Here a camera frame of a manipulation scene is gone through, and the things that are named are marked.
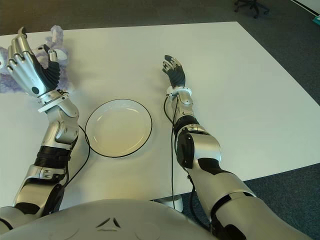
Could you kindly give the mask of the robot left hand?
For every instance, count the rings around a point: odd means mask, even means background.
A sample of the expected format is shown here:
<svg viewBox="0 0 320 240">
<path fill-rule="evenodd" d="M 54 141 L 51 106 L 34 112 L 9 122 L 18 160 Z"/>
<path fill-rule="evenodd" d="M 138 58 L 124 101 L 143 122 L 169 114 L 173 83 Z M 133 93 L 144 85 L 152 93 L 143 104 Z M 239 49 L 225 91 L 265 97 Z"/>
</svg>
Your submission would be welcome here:
<svg viewBox="0 0 320 240">
<path fill-rule="evenodd" d="M 25 93 L 36 98 L 55 90 L 60 80 L 60 64 L 56 51 L 47 45 L 44 45 L 43 49 L 48 56 L 47 68 L 42 67 L 33 53 L 25 27 L 17 31 L 8 47 L 6 68 L 9 74 Z"/>
</svg>

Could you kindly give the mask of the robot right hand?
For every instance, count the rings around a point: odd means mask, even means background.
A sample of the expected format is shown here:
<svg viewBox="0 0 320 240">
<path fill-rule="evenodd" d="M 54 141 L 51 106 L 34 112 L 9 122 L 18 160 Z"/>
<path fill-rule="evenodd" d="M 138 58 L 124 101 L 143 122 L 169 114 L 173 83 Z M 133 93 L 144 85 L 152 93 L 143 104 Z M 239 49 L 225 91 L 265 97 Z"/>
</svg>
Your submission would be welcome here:
<svg viewBox="0 0 320 240">
<path fill-rule="evenodd" d="M 162 71 L 168 76 L 170 85 L 175 87 L 184 87 L 186 84 L 186 76 L 181 63 L 170 55 L 164 56 L 162 62 Z"/>
</svg>

